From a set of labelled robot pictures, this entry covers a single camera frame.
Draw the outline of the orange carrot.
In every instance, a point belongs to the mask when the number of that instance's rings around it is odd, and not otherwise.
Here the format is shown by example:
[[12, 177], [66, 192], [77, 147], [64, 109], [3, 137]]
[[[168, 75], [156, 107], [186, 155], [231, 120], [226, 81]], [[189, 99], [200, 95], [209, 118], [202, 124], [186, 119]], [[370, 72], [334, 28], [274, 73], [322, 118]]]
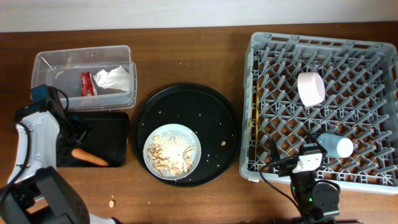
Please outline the orange carrot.
[[90, 154], [89, 152], [86, 152], [80, 148], [76, 148], [72, 150], [72, 156], [76, 159], [80, 159], [86, 162], [90, 162], [92, 164], [95, 164], [97, 166], [102, 166], [102, 167], [107, 167], [109, 166], [109, 163], [106, 162], [105, 160]]

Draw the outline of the wooden chopstick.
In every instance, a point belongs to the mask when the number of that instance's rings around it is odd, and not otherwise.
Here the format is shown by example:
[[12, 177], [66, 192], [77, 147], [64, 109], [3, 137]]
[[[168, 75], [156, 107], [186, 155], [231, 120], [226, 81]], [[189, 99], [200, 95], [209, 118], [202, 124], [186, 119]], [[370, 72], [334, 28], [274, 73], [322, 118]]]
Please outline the wooden chopstick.
[[256, 82], [256, 120], [255, 120], [255, 146], [258, 144], [258, 121], [259, 121], [259, 80]]
[[253, 96], [252, 96], [252, 94], [250, 95], [251, 97], [250, 97], [250, 108], [249, 108], [249, 122], [248, 122], [248, 130], [249, 130], [249, 140], [251, 140], [251, 134], [252, 134], [252, 99], [253, 99]]

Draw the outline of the red snack wrapper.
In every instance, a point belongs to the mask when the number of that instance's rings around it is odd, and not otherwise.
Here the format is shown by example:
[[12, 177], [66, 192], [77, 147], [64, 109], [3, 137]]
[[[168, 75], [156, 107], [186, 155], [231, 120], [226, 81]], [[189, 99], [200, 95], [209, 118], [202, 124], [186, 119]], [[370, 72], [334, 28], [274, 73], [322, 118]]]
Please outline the red snack wrapper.
[[81, 73], [81, 96], [95, 96], [95, 95], [97, 95], [97, 92], [92, 81], [91, 73], [90, 72]]

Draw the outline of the light blue cup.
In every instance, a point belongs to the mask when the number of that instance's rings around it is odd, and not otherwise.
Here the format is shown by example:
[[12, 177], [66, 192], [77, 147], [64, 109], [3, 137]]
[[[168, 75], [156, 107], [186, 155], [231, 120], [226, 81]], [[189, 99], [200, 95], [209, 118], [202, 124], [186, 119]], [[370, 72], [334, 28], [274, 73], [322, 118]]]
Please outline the light blue cup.
[[326, 157], [347, 158], [354, 150], [350, 139], [334, 134], [323, 133], [317, 141], [327, 151]]

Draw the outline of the white tissue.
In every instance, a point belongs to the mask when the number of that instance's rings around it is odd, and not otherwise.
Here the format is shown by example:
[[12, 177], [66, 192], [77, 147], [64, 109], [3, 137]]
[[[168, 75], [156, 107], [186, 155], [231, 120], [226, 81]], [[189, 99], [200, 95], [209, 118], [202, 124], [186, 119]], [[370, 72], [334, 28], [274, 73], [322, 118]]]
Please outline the white tissue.
[[101, 70], [93, 76], [93, 79], [100, 88], [121, 91], [130, 89], [130, 74], [121, 65], [110, 72]]

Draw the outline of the pink bowl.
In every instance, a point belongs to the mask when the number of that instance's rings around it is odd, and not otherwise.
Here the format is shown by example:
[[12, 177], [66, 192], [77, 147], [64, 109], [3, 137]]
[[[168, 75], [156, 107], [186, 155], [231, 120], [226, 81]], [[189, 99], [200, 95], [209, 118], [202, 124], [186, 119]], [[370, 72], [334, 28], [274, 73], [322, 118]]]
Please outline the pink bowl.
[[325, 99], [325, 86], [316, 72], [300, 73], [297, 78], [299, 97], [305, 107], [313, 107]]

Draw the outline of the grey plate with food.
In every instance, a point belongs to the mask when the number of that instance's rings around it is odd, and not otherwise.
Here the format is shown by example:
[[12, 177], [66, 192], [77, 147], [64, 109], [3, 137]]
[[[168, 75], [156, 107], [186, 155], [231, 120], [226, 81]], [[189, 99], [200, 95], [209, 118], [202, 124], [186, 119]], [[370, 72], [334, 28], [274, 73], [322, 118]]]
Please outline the grey plate with food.
[[188, 127], [166, 124], [149, 134], [142, 155], [146, 167], [155, 177], [177, 181], [197, 168], [201, 158], [201, 143]]

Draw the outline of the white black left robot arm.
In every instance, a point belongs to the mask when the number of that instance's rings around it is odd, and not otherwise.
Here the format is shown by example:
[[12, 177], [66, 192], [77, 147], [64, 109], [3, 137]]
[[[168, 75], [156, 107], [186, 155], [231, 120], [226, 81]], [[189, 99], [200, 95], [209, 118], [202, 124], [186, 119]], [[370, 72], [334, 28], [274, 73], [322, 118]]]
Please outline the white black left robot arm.
[[75, 158], [97, 166], [108, 162], [80, 146], [91, 124], [68, 116], [62, 94], [53, 86], [31, 89], [33, 103], [16, 111], [15, 166], [1, 189], [1, 218], [6, 223], [111, 223], [117, 218], [90, 214], [83, 199], [57, 172], [59, 159]]

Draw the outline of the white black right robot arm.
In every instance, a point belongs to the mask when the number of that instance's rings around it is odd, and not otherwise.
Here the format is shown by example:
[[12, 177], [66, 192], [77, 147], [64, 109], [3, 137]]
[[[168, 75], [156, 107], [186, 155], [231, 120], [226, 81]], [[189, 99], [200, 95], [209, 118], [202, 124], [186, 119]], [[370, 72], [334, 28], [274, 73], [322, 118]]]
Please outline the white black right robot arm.
[[326, 149], [309, 137], [310, 143], [299, 147], [299, 153], [281, 158], [274, 140], [267, 167], [276, 168], [279, 177], [290, 177], [290, 191], [300, 213], [294, 223], [335, 223], [340, 214], [340, 186], [329, 180], [316, 180], [315, 172], [323, 165]]

